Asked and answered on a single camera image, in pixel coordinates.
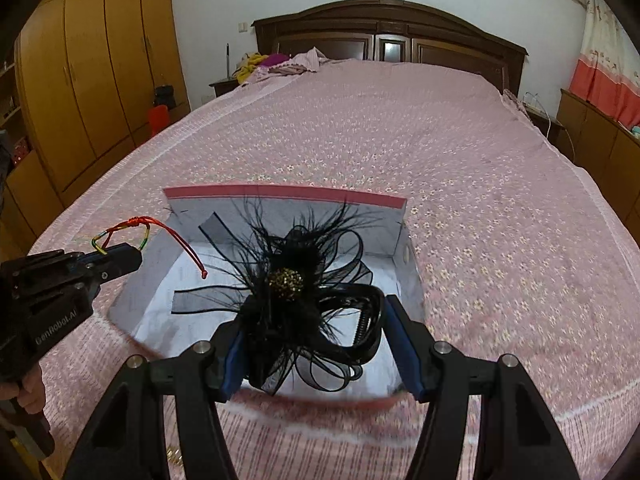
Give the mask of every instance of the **dark wooden headboard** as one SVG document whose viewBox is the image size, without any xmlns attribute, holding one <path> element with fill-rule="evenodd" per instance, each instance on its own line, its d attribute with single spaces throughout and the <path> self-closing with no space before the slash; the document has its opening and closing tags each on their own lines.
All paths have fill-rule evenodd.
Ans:
<svg viewBox="0 0 640 480">
<path fill-rule="evenodd" d="M 484 76 L 518 94 L 526 49 L 404 0 L 344 0 L 253 23 L 263 54 L 317 47 L 331 59 L 411 61 Z"/>
</svg>

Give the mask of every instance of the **pink bedspread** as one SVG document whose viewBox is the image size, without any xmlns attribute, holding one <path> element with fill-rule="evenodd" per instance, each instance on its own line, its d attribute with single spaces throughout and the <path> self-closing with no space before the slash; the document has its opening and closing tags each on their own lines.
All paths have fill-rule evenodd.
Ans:
<svg viewBox="0 0 640 480">
<path fill-rule="evenodd" d="M 638 247 L 587 174 L 480 76 L 350 60 L 239 88 L 129 155 L 33 250 L 89 251 L 122 219 L 167 218 L 163 187 L 229 180 L 407 197 L 434 336 L 471 356 L 517 354 L 582 478 L 616 460 L 640 419 Z M 96 314 L 44 359 L 58 472 L 117 368 L 140 352 L 104 317 L 121 286 L 103 287 Z M 262 394 L 218 408 L 241 479 L 403 478 L 426 413 L 408 396 L 382 411 Z M 471 402 L 463 479 L 478 413 Z"/>
</svg>

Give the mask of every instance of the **red cord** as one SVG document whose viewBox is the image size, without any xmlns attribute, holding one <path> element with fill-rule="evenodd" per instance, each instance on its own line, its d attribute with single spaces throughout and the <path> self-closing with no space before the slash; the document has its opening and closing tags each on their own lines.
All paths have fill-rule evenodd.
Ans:
<svg viewBox="0 0 640 480">
<path fill-rule="evenodd" d="M 207 270 L 204 268 L 204 264 L 196 254 L 196 251 L 194 251 L 191 248 L 191 246 L 184 240 L 184 238 L 182 238 L 174 229 L 171 229 L 169 226 L 163 224 L 161 221 L 151 216 L 134 216 L 133 218 L 129 218 L 129 220 L 120 222 L 118 225 L 110 227 L 105 231 L 107 233 L 107 239 L 104 241 L 102 248 L 104 249 L 107 247 L 109 240 L 111 240 L 111 235 L 114 232 L 119 231 L 120 229 L 124 229 L 126 227 L 138 227 L 139 225 L 143 225 L 149 228 L 150 224 L 160 226 L 162 229 L 165 229 L 172 237 L 174 237 L 174 239 L 182 246 L 184 251 L 196 263 L 196 265 L 200 269 L 202 279 L 204 280 L 207 277 L 207 274 L 208 274 Z"/>
</svg>

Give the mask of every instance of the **red chair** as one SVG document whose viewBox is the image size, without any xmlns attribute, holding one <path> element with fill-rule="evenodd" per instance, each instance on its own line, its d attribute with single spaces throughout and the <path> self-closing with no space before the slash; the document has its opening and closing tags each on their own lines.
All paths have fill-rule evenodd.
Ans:
<svg viewBox="0 0 640 480">
<path fill-rule="evenodd" d="M 170 123 L 169 108 L 166 105 L 159 105 L 149 110 L 148 115 L 149 126 L 151 126 L 151 137 L 156 136 L 164 130 Z"/>
</svg>

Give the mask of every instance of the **curtain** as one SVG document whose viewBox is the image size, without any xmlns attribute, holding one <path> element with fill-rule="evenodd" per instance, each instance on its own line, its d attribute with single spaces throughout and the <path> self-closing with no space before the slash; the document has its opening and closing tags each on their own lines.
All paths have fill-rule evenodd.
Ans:
<svg viewBox="0 0 640 480">
<path fill-rule="evenodd" d="M 582 49 L 569 90 L 627 128 L 640 124 L 640 55 L 604 0 L 587 0 Z"/>
</svg>

